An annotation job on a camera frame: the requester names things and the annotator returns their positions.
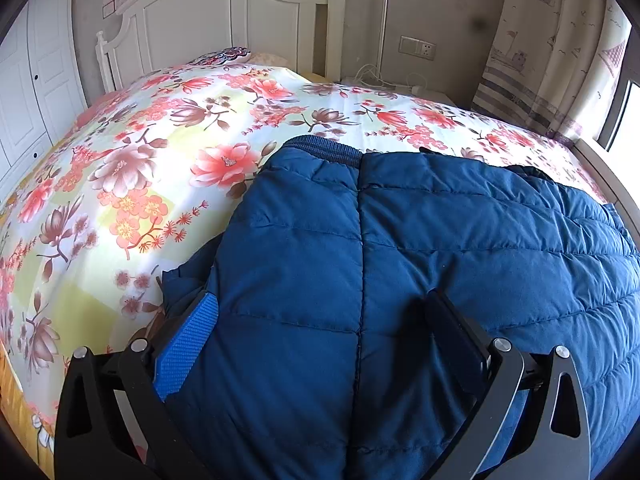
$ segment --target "bedpost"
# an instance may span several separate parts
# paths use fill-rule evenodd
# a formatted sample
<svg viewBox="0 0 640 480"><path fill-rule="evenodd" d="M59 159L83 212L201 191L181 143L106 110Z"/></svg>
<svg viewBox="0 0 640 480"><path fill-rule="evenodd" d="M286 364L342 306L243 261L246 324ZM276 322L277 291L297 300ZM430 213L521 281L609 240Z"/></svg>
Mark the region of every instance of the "bedpost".
<svg viewBox="0 0 640 480"><path fill-rule="evenodd" d="M98 65L100 66L100 75L102 76L104 92L108 94L109 92L115 91L116 87L111 75L109 56L104 51L104 46L107 42L104 40L104 32L102 30L96 34L96 37L98 38L98 44L95 46L95 54L98 57Z"/></svg>
<svg viewBox="0 0 640 480"><path fill-rule="evenodd" d="M342 37L344 35L345 4L346 0L328 1L324 76L333 82L339 82L342 77Z"/></svg>

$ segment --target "pillow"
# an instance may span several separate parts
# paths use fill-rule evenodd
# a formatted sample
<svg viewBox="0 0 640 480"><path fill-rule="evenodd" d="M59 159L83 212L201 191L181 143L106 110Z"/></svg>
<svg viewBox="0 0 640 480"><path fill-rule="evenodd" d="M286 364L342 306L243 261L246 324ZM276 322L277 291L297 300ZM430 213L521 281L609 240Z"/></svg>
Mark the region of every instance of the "pillow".
<svg viewBox="0 0 640 480"><path fill-rule="evenodd" d="M252 65L262 66L281 66L293 70L289 66L289 61L287 61L283 57L276 56L275 54L264 54L262 52L256 52L249 58L248 63Z"/></svg>
<svg viewBox="0 0 640 480"><path fill-rule="evenodd" d="M232 46L224 48L217 52L211 52L204 56L197 57L193 61L188 62L189 65L201 66L222 66L228 63L246 63L251 57L251 51L244 46Z"/></svg>

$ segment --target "white wardrobe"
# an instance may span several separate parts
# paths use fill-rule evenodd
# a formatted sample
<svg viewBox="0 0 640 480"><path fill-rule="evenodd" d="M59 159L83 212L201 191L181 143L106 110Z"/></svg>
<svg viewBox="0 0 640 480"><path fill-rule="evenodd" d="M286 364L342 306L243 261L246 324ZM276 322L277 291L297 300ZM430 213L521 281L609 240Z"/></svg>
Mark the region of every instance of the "white wardrobe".
<svg viewBox="0 0 640 480"><path fill-rule="evenodd" d="M29 0L0 44L0 204L85 109L71 0Z"/></svg>

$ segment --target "white wooden headboard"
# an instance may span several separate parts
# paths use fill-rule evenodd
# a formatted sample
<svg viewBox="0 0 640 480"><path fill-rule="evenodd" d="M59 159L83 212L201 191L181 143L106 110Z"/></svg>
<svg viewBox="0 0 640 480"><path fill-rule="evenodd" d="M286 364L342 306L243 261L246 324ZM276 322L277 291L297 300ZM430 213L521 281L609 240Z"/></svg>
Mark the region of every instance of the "white wooden headboard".
<svg viewBox="0 0 640 480"><path fill-rule="evenodd" d="M276 54L297 72L312 72L318 6L327 6L324 75L338 81L345 0L128 0L116 11L118 35L105 41L97 34L104 89L230 46Z"/></svg>

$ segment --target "electrical outlet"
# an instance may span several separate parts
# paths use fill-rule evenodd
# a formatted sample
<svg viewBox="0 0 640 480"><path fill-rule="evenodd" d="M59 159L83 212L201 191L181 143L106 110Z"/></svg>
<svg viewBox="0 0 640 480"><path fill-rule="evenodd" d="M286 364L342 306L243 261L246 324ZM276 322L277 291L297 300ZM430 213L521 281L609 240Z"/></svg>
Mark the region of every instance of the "electrical outlet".
<svg viewBox="0 0 640 480"><path fill-rule="evenodd" d="M416 40L408 36L400 37L400 47L398 49L403 54L422 57L433 61L436 57L436 45L428 41Z"/></svg>

